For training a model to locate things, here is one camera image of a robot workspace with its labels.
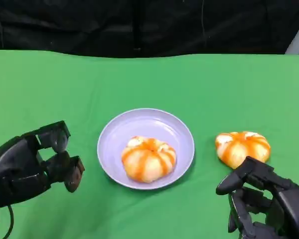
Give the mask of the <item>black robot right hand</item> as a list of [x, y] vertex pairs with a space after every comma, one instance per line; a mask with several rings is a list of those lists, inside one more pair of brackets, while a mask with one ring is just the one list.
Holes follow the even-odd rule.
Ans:
[[228, 232], [241, 239], [299, 239], [299, 185], [247, 156], [217, 186], [228, 195]]

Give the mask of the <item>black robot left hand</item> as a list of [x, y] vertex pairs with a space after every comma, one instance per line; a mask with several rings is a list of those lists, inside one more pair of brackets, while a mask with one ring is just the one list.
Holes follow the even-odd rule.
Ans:
[[32, 199], [53, 183], [73, 193], [85, 170], [79, 156], [66, 151], [65, 121], [15, 136], [0, 146], [0, 208]]

